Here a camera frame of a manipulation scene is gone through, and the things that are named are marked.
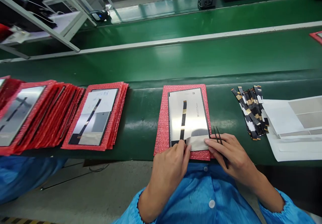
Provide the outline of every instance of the yellow black floor stripe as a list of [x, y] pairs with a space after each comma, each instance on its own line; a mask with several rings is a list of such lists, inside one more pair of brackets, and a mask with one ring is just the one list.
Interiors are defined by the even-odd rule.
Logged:
[[56, 224], [53, 222], [44, 222], [44, 221], [37, 221], [37, 220], [30, 220], [30, 219], [16, 218], [16, 217], [3, 217], [0, 219], [0, 223], [5, 223], [5, 224]]

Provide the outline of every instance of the hand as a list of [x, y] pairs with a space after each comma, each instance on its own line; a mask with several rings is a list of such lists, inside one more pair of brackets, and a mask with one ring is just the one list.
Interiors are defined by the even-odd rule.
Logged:
[[145, 223], [153, 222], [187, 172], [191, 146], [183, 140], [165, 152], [156, 154], [151, 179], [140, 196], [138, 209]]
[[[219, 135], [212, 134], [210, 137], [219, 138]], [[218, 140], [208, 138], [205, 139], [205, 143], [209, 145], [209, 151], [218, 160], [224, 171], [250, 188], [266, 209], [280, 213], [285, 205], [284, 199], [266, 176], [257, 170], [236, 137], [227, 133], [221, 134], [220, 137], [223, 140], [222, 145]], [[228, 169], [220, 153], [228, 159]]]
[[[219, 135], [212, 134], [210, 137], [219, 138]], [[220, 137], [223, 140], [222, 145], [219, 140], [205, 139], [205, 143], [209, 145], [209, 151], [227, 174], [252, 189], [263, 174], [257, 170], [234, 135], [224, 133]], [[220, 153], [229, 160], [228, 169]]]

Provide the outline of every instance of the workbench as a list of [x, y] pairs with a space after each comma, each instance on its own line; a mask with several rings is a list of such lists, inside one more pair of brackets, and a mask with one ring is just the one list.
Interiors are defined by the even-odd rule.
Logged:
[[[78, 41], [75, 44], [81, 49], [88, 49], [312, 22], [322, 20], [321, 8], [322, 2], [314, 0], [274, 0], [109, 25], [78, 33], [73, 40]], [[322, 161], [278, 163], [266, 137], [260, 141], [250, 139], [240, 106], [230, 91], [238, 86], [248, 89], [261, 85], [263, 97], [267, 99], [322, 95], [322, 46], [309, 36], [309, 33], [321, 30], [322, 26], [319, 26], [38, 61], [8, 62], [0, 64], [0, 72], [1, 75], [29, 82], [54, 79], [84, 87], [116, 81], [129, 83], [113, 150], [98, 152], [54, 148], [31, 150], [23, 155], [151, 161], [163, 86], [204, 83], [207, 86], [211, 125], [218, 126], [222, 133], [235, 135], [255, 164], [322, 166]]]

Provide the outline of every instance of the gray floor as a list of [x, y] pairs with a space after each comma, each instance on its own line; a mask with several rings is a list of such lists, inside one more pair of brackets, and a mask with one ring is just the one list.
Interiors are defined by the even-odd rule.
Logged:
[[[55, 223], [111, 223], [122, 215], [133, 196], [148, 184], [151, 170], [152, 162], [113, 163], [101, 172], [92, 172], [46, 190], [33, 190], [0, 206], [0, 215]], [[64, 168], [45, 187], [87, 172], [82, 165]], [[256, 197], [247, 188], [238, 188], [261, 221], [266, 223]]]

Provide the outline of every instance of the white button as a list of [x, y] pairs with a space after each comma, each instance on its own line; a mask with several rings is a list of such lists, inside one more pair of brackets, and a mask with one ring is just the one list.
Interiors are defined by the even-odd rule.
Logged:
[[214, 200], [211, 200], [211, 201], [209, 202], [209, 207], [210, 207], [211, 209], [215, 207], [215, 201], [214, 201]]

